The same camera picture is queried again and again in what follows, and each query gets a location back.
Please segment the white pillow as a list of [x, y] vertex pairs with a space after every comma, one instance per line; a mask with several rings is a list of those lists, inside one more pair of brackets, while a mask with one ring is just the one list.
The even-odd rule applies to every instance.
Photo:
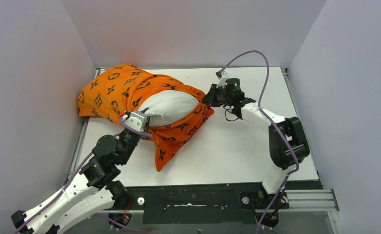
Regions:
[[198, 105], [199, 100], [188, 93], [165, 90], [147, 98], [138, 109], [151, 117], [151, 127], [160, 127], [186, 117]]

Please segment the orange patterned pillowcase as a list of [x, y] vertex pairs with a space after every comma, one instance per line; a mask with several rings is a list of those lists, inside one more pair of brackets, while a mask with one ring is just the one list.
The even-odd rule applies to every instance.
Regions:
[[211, 107], [202, 103], [203, 91], [168, 75], [120, 64], [98, 75], [80, 91], [77, 97], [79, 116], [102, 117], [120, 124], [119, 117], [125, 112], [139, 111], [147, 98], [165, 90], [188, 93], [199, 100], [199, 105], [175, 123], [150, 126], [150, 140], [155, 143], [155, 168], [160, 172], [214, 114]]

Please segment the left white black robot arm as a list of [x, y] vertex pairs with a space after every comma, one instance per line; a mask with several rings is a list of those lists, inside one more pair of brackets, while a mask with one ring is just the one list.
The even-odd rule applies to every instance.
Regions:
[[99, 211], [124, 207], [129, 193], [116, 180], [118, 167], [127, 164], [141, 138], [129, 129], [102, 136], [60, 190], [34, 208], [12, 214], [15, 233], [62, 234]]

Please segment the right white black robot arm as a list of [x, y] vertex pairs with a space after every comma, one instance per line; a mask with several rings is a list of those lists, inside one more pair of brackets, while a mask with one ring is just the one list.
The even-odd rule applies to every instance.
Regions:
[[258, 194], [258, 202], [264, 208], [272, 207], [277, 202], [276, 193], [310, 154], [302, 122], [298, 117], [280, 116], [260, 107], [257, 101], [245, 96], [238, 78], [222, 78], [218, 84], [212, 84], [203, 103], [209, 107], [229, 107], [237, 119], [267, 133], [272, 165], [262, 181], [264, 191]]

